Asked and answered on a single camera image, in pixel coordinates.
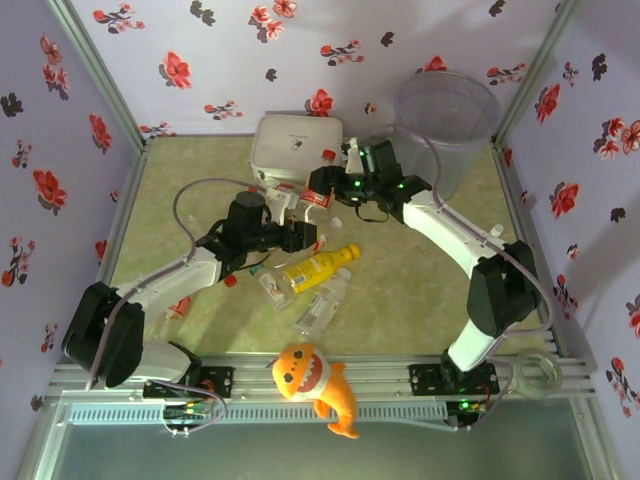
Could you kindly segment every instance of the red flower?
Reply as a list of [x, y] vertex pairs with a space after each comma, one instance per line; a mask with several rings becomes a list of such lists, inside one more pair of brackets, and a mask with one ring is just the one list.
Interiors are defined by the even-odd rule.
[[612, 137], [617, 137], [620, 130], [624, 128], [624, 122], [622, 121], [622, 117], [612, 118], [609, 122], [609, 135]]
[[293, 18], [293, 12], [298, 7], [291, 0], [276, 0], [273, 11], [281, 17]]
[[191, 82], [189, 82], [188, 78], [191, 75], [191, 70], [189, 69], [189, 64], [184, 62], [180, 55], [175, 52], [168, 52], [167, 58], [164, 59], [164, 66], [167, 75], [169, 75], [176, 87], [180, 89], [191, 88]]
[[622, 360], [620, 360], [619, 357], [613, 357], [611, 363], [619, 372], [624, 370], [624, 363], [622, 363]]
[[62, 67], [58, 70], [58, 83], [65, 92], [69, 91], [69, 74]]
[[53, 68], [49, 66], [48, 63], [45, 63], [42, 67], [42, 72], [44, 73], [44, 81], [47, 83], [53, 83], [56, 81], [56, 72]]
[[102, 262], [102, 259], [104, 258], [104, 252], [106, 249], [107, 249], [106, 240], [101, 240], [99, 242], [96, 242], [96, 255], [98, 256], [98, 260], [100, 262]]
[[45, 202], [58, 208], [65, 205], [67, 192], [60, 188], [60, 183], [51, 170], [34, 170], [33, 180], [36, 182], [36, 190]]
[[510, 148], [507, 148], [504, 151], [504, 163], [507, 165], [507, 168], [509, 168], [511, 166], [511, 157], [513, 156], [513, 150]]
[[251, 12], [251, 16], [255, 18], [256, 22], [259, 23], [266, 23], [271, 20], [269, 18], [269, 13], [267, 12], [267, 7], [261, 7], [259, 5], [256, 5], [256, 7], [253, 9], [253, 12]]
[[102, 145], [103, 149], [108, 149], [111, 146], [111, 135], [107, 133], [107, 126], [104, 124], [102, 117], [95, 113], [90, 113], [89, 123], [91, 124], [93, 138], [96, 139], [98, 144]]
[[576, 206], [576, 198], [580, 187], [573, 183], [566, 185], [560, 189], [554, 200], [551, 202], [551, 210], [555, 218], [560, 217], [563, 213], [568, 213]]
[[640, 310], [637, 310], [631, 314], [629, 326], [635, 330], [636, 338], [640, 338]]
[[629, 152], [635, 152], [640, 148], [640, 120], [636, 120], [629, 128], [625, 128], [622, 131], [620, 140], [622, 141], [622, 151], [625, 155], [629, 155]]
[[606, 160], [607, 157], [610, 160], [613, 160], [616, 156], [616, 153], [620, 151], [620, 147], [618, 146], [618, 144], [616, 143], [615, 140], [609, 140], [607, 143], [605, 143], [602, 148], [600, 148], [600, 158], [602, 158], [603, 160]]
[[440, 55], [436, 55], [431, 59], [429, 63], [425, 64], [422, 70], [425, 72], [435, 72], [435, 71], [443, 71], [446, 69], [447, 69], [447, 66], [445, 65], [442, 57]]
[[547, 91], [540, 98], [540, 103], [536, 105], [538, 111], [538, 121], [542, 124], [544, 119], [558, 106], [558, 95], [560, 93], [560, 84], [556, 84]]
[[105, 18], [107, 18], [107, 16], [104, 14], [104, 12], [102, 10], [95, 10], [93, 12], [93, 19], [96, 22], [99, 22], [101, 20], [104, 20]]
[[284, 28], [281, 27], [281, 25], [281, 21], [267, 23], [267, 37], [269, 37], [269, 40], [278, 39], [280, 33], [284, 31]]
[[47, 60], [51, 65], [57, 65], [62, 61], [62, 55], [60, 55], [60, 50], [58, 50], [58, 45], [56, 43], [52, 43], [44, 33], [42, 37], [40, 37], [40, 48], [47, 56]]
[[311, 97], [311, 110], [316, 117], [328, 117], [329, 110], [333, 108], [333, 98], [329, 96], [329, 93], [320, 88]]

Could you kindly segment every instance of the red bottle cap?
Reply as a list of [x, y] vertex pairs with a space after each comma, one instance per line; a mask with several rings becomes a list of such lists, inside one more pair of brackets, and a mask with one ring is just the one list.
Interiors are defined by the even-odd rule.
[[328, 162], [333, 162], [336, 159], [336, 152], [327, 149], [322, 152], [322, 158]]
[[229, 275], [224, 279], [224, 284], [229, 288], [235, 286], [236, 283], [238, 283], [238, 279], [233, 275]]

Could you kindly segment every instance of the metal bracket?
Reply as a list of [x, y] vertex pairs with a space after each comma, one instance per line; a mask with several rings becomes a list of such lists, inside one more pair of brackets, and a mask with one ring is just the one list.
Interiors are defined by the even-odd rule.
[[411, 393], [415, 397], [444, 395], [482, 395], [487, 388], [491, 395], [500, 392], [496, 367], [491, 363], [483, 363], [473, 370], [473, 379], [468, 385], [453, 385], [442, 375], [439, 363], [423, 363], [409, 365], [409, 383]]
[[[217, 393], [222, 398], [231, 398], [233, 387], [233, 367], [201, 367], [200, 376], [196, 382], [197, 388], [203, 388]], [[166, 399], [179, 397], [200, 397], [201, 394], [182, 390], [171, 390], [164, 385], [148, 381], [142, 389], [144, 399]]]

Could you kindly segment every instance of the stuffed fish toy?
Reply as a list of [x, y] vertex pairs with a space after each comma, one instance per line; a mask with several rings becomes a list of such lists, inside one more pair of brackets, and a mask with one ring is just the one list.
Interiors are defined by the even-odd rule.
[[330, 364], [320, 350], [310, 343], [284, 349], [271, 372], [280, 393], [294, 402], [313, 399], [313, 409], [320, 418], [327, 418], [333, 408], [338, 423], [329, 430], [348, 438], [358, 438], [353, 429], [356, 419], [356, 399], [344, 378], [344, 363]]

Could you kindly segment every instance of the floral wallpaper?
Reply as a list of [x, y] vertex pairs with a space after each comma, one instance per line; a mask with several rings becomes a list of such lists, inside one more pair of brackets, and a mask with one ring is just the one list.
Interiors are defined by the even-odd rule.
[[587, 2], [507, 140], [569, 353], [592, 365], [624, 478], [640, 428], [640, 50], [632, 0]]
[[4, 5], [0, 43], [4, 480], [16, 476], [60, 341], [95, 281], [135, 148], [46, 2]]
[[[411, 75], [468, 73], [506, 109], [558, 0], [71, 0], [140, 131], [253, 133], [265, 112], [393, 119]], [[545, 100], [552, 102], [552, 96]]]

